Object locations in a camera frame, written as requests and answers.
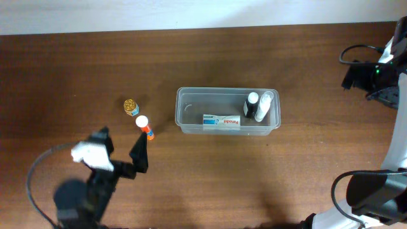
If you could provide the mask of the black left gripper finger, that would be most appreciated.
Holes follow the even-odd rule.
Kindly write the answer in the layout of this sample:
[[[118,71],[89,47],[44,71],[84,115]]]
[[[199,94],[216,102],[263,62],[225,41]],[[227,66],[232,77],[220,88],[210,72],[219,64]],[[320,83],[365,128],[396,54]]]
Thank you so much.
[[[143,132],[130,150],[130,157],[136,172],[147,173],[148,153],[147,153],[147,133]]]
[[[87,141],[94,143],[105,143],[108,139],[110,139],[109,128],[103,127],[100,130],[91,133],[88,136]]]

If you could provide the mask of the white medicine box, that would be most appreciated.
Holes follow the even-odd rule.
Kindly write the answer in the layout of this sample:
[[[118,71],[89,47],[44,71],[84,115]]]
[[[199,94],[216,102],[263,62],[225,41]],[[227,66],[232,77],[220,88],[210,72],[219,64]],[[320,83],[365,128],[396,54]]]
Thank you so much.
[[[239,130],[240,116],[218,116],[213,114],[203,115],[203,128],[209,130]]]

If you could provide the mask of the white spray bottle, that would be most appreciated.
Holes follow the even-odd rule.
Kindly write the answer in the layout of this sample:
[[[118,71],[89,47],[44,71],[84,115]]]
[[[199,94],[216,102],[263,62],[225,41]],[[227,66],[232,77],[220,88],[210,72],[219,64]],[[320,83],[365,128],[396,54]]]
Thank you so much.
[[[266,91],[259,100],[258,108],[254,119],[257,122],[263,121],[264,117],[266,116],[267,112],[270,109],[271,103],[273,101],[274,94],[271,91]]]

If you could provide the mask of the black bottle white cap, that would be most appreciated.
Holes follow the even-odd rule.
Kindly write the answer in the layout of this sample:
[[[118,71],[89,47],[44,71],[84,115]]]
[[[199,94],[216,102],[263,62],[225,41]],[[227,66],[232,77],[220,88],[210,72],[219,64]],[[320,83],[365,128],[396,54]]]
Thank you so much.
[[[256,92],[251,92],[244,102],[244,116],[246,118],[254,118],[259,102],[259,95]]]

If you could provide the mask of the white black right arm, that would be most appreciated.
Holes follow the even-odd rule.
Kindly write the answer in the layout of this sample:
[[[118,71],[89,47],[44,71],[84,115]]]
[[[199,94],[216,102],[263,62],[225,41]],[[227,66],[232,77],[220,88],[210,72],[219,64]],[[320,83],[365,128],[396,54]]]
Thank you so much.
[[[349,66],[342,87],[366,92],[366,99],[397,110],[389,150],[378,170],[353,170],[331,185],[333,208],[309,217],[297,228],[373,228],[406,222],[406,17],[398,20],[392,39],[377,62]]]

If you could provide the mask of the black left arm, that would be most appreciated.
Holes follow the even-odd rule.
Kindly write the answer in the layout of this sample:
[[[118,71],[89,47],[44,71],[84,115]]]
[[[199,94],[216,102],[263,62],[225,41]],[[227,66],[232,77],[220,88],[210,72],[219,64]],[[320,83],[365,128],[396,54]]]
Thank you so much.
[[[101,219],[116,191],[119,179],[135,179],[138,173],[147,173],[148,135],[143,132],[129,156],[132,162],[111,160],[114,151],[109,129],[104,127],[80,141],[71,149],[72,160],[90,170],[86,181],[68,179],[53,194],[57,207],[58,228],[107,228]]]

